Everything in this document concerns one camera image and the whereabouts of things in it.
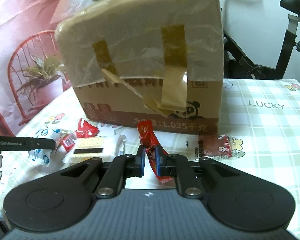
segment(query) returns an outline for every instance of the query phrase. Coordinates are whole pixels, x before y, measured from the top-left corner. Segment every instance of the gray textured grip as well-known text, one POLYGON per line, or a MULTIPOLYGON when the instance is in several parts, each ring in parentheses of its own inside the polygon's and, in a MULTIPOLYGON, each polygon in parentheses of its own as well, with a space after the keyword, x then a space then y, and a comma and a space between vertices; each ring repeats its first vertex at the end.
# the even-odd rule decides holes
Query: gray textured grip
POLYGON ((199 200, 183 198, 175 189, 123 189, 116 198, 97 201, 88 216, 70 228, 44 234, 14 229, 3 239, 292 240, 295 237, 283 229, 257 234, 236 231, 212 218, 199 200))

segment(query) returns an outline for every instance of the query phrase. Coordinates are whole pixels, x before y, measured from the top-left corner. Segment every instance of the packing tape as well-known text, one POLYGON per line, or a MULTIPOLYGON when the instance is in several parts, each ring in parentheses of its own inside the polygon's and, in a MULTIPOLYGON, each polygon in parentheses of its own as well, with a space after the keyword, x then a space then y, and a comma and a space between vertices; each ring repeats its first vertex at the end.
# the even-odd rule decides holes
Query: packing tape
POLYGON ((160 108, 185 112, 187 103, 187 52, 183 25, 161 28, 164 75, 160 108))
POLYGON ((96 54, 97 62, 102 69, 110 71, 112 74, 117 75, 112 59, 109 54, 108 45, 105 40, 97 41, 92 44, 94 53, 96 54))
POLYGON ((165 62, 161 102, 157 102, 148 96, 142 96, 138 90, 118 77, 105 40, 97 41, 92 47, 103 76, 108 82, 124 85, 143 99, 146 107, 164 117, 168 117, 174 111, 186 111, 187 78, 185 77, 187 74, 187 55, 184 26, 172 25, 162 27, 161 35, 165 62))
POLYGON ((101 69, 104 77, 106 80, 110 81, 113 84, 122 84, 125 87, 127 87, 129 90, 131 90, 134 94, 136 94, 138 97, 140 97, 141 99, 143 99, 143 103, 145 104, 146 107, 150 108, 151 110, 161 114, 164 117, 168 117, 169 114, 172 114, 173 111, 171 110, 167 110, 167 109, 161 109, 158 105, 159 103, 156 102, 154 99, 149 98, 147 96, 142 96, 138 90, 136 90, 134 87, 132 87, 130 84, 128 84, 127 82, 125 82, 123 79, 121 79, 120 77, 112 74, 110 71, 106 70, 106 69, 101 69))

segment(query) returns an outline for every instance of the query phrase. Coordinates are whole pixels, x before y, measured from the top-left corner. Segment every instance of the tablecloth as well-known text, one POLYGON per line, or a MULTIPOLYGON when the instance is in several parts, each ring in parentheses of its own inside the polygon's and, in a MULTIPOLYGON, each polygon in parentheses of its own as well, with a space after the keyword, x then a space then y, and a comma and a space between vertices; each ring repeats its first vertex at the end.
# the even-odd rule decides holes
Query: tablecloth
MULTIPOLYGON (((45 125, 74 131, 81 117, 85 117, 84 112, 73 89, 69 89, 35 116, 18 133, 18 136, 32 136, 38 128, 45 125)), ((125 135, 127 137, 125 153, 136 154, 140 143, 137 129, 91 123, 101 129, 100 135, 125 135)), ((195 135, 160 131, 155 133, 168 153, 193 154, 194 145, 198 140, 195 135)), ((291 192, 296 201, 296 211, 288 230, 300 239, 300 84, 298 81, 225 79, 219 134, 227 134, 232 138, 233 155, 244 155, 241 158, 220 160, 221 162, 279 184, 291 192)), ((3 152, 3 157, 3 176, 0 183, 1 205, 4 196, 13 187, 67 166, 61 162, 62 156, 58 153, 48 168, 28 160, 26 153, 3 152)), ((126 187, 174 187, 173 180, 161 184, 147 161, 146 164, 145 176, 128 179, 126 187)))

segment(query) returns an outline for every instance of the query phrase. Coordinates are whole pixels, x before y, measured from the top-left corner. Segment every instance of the exercise bike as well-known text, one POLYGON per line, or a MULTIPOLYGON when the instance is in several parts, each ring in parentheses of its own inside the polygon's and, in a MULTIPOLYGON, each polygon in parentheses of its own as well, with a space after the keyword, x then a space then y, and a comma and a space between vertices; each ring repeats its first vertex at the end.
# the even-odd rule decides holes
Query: exercise bike
POLYGON ((245 79, 282 79, 287 69, 292 51, 296 47, 300 52, 300 41, 296 42, 298 23, 300 23, 300 0, 282 0, 280 6, 295 13, 288 14, 289 24, 286 30, 276 68, 254 64, 238 44, 224 30, 224 78, 245 79))

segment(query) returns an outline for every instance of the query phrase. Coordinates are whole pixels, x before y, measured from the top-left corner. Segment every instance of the potted plant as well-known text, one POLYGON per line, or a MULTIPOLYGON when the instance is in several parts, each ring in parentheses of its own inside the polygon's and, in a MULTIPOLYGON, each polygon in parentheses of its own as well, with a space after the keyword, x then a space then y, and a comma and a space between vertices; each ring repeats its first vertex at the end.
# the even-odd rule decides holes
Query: potted plant
POLYGON ((31 56, 34 66, 27 67, 19 72, 26 72, 24 76, 29 80, 17 90, 31 89, 30 94, 36 90, 39 100, 48 104, 63 92, 62 79, 65 67, 62 61, 55 55, 45 58, 43 61, 36 56, 31 56))

